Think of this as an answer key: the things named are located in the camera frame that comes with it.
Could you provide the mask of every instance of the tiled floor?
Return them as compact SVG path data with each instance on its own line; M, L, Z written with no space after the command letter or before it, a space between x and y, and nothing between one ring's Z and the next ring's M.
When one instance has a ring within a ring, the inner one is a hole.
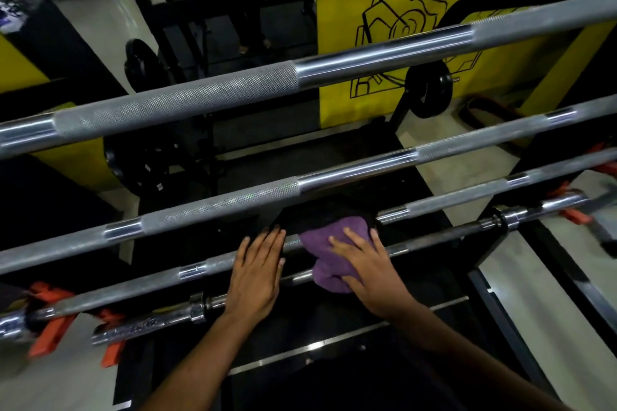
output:
M131 91L123 73L126 41L140 38L156 49L135 1L58 0L57 4ZM413 146L466 131L452 118L451 112L428 120L409 114L400 129L401 142ZM424 164L419 169L433 193L442 194L507 175L516 161L501 148L490 147ZM597 173L590 172L580 179L577 185L591 194L602 188L602 178ZM115 193L106 197L119 207L135 209L135 201L130 198ZM476 219L487 201L460 205L447 209L446 213L458 225ZM555 217L544 222L607 299L617 306L614 282L617 260L606 255L586 228ZM517 233L510 235L481 269L562 400L581 411L615 409L617 359L522 237ZM103 350L88 344L95 323L91 317L80 315L58 351L49 357L28 363L14 355L15 359L3 361L0 364L3 410L112 409L115 368L100 369Z

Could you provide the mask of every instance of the grey floor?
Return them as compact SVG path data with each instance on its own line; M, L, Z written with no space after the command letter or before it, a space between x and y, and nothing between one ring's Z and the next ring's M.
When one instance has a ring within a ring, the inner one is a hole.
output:
M156 48L134 0L58 0L73 23L110 71L130 91L123 72L124 45L140 38ZM430 142L466 130L447 111L433 119L409 114L400 128L404 146ZM517 158L498 147L454 156L419 167L435 194L507 175ZM606 177L589 171L575 186L592 197L602 192ZM131 216L136 199L124 191L105 196ZM474 220L487 201L446 210L452 224ZM559 217L547 218L564 247L617 306L617 260L611 259L585 227ZM130 246L123 248L130 259ZM600 340L571 300L520 235L511 234L482 265L520 334L540 363L560 398L576 410L617 409L617 359ZM79 315L67 337L51 356L27 361L23 349L0 350L2 409L27 411L112 410L115 368L100 369L103 350L92 348L88 337L96 320Z

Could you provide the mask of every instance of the hand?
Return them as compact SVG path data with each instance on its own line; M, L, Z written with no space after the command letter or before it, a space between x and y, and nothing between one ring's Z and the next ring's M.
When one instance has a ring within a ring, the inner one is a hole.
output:
M374 249L350 228L344 228L343 231L355 245L345 244L330 236L331 251L349 260L358 272L362 282L352 276L344 276L343 281L362 304L373 314L388 321L397 320L416 306L417 302L392 266L377 231L371 229Z
M227 291L225 314L253 329L268 316L278 296L285 259L279 259L285 231L264 229L249 247L243 239L236 253Z

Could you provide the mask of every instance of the purple towel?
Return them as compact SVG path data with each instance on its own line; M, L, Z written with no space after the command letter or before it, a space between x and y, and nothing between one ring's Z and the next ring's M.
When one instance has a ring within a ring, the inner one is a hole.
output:
M323 228L313 231L306 231L299 235L300 241L304 248L312 255L317 257L315 266L313 266L313 279L322 288L333 293L350 293L351 289L341 277L351 275L356 279L360 279L358 272L347 261L330 251L332 245L328 242L328 237L334 236L339 241L353 245L350 238L345 236L343 228L348 227L360 237L366 239L373 244L368 236L368 225L364 218L360 216L348 216L336 221Z

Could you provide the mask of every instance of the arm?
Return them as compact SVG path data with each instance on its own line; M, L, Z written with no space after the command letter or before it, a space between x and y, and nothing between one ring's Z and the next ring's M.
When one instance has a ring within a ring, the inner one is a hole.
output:
M285 231L266 228L237 250L224 313L178 367L150 395L142 411L204 411L212 407L231 362L255 326L272 310L285 259Z
M331 250L349 260L362 280L345 276L345 282L368 310L389 321L411 343L435 357L473 395L488 400L495 408L569 410L417 302L392 266L375 229L371 229L375 249L349 228L345 228L345 234L355 245L330 238Z

